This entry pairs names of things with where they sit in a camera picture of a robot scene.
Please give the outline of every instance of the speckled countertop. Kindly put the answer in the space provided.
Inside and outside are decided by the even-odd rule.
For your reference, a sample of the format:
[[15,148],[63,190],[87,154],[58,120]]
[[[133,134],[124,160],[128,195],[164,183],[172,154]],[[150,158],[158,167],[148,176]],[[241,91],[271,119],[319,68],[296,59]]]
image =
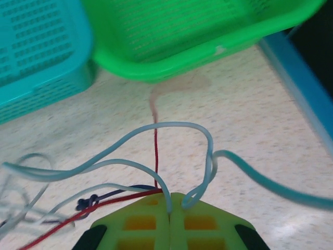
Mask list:
[[[26,153],[42,152],[55,158],[58,169],[76,167],[126,133],[152,123],[148,100],[153,91],[160,94],[160,121],[199,123],[212,133],[215,149],[237,153],[263,174],[292,188],[332,195],[332,159],[256,47],[192,74],[194,83],[175,91],[102,72],[88,91],[0,126],[0,160],[14,161]],[[206,150],[200,133],[162,129],[159,148],[160,174],[172,192],[186,193],[200,183]],[[131,139],[111,157],[153,168],[152,131]],[[50,209],[84,188],[105,182],[153,183],[132,168],[105,167],[53,183],[38,205]],[[28,181],[22,185],[31,196],[41,187]],[[277,197],[229,161],[220,160],[217,177],[203,201],[249,220],[272,250],[332,249],[333,213]],[[93,221],[125,204],[102,208],[78,222],[74,232],[50,238],[35,249],[71,249]],[[74,208],[72,203],[61,212],[70,215]],[[13,233],[1,241],[0,248],[15,249],[32,239]]]

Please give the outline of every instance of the plastic basket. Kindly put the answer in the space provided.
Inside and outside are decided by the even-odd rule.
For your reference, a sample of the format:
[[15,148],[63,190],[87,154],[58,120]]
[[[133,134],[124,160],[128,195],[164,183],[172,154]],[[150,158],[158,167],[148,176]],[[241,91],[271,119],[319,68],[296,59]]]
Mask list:
[[325,0],[82,0],[93,58],[119,76],[160,81],[295,26]]
[[0,124],[91,86],[89,25],[80,0],[0,1]]

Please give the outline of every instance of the blue edge strip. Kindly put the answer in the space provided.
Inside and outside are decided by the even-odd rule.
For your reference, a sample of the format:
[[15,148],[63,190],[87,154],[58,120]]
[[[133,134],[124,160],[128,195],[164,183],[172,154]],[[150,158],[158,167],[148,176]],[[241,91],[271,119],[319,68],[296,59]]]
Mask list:
[[329,94],[282,32],[265,37],[259,46],[333,157],[333,101]]

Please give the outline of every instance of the table surface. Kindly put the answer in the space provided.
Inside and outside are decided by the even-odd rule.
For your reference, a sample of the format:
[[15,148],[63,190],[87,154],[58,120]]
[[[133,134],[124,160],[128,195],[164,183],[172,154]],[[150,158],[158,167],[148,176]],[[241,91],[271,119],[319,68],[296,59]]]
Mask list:
[[[26,153],[41,152],[53,156],[57,169],[74,168],[133,129],[152,123],[151,93],[159,94],[160,121],[199,123],[212,133],[215,149],[235,152],[291,188],[332,195],[332,159],[257,47],[206,65],[169,85],[135,83],[101,72],[86,92],[0,126],[0,159],[15,161]],[[206,151],[203,135],[192,129],[161,129],[159,150],[160,175],[171,192],[187,193],[201,182]],[[153,168],[153,132],[138,135],[107,158],[130,159]],[[249,220],[272,250],[331,249],[333,213],[277,197],[231,162],[219,160],[219,164],[203,201]],[[40,183],[15,181],[31,196],[41,187]],[[153,184],[151,177],[133,168],[104,167],[52,183],[37,205],[51,209],[82,189],[107,182]],[[14,203],[20,202],[17,198],[11,195]],[[78,222],[75,231],[51,237],[35,249],[71,249],[93,221],[126,204],[101,208]],[[71,215],[75,206],[73,202],[61,212]],[[33,238],[11,233],[1,248],[15,249]]]

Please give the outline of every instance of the green plastic basket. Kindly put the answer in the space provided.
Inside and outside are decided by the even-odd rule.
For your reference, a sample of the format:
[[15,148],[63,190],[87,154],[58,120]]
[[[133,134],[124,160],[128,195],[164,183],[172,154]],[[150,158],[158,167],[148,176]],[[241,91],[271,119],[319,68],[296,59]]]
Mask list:
[[255,44],[312,16],[325,0],[82,0],[94,60],[159,82]]

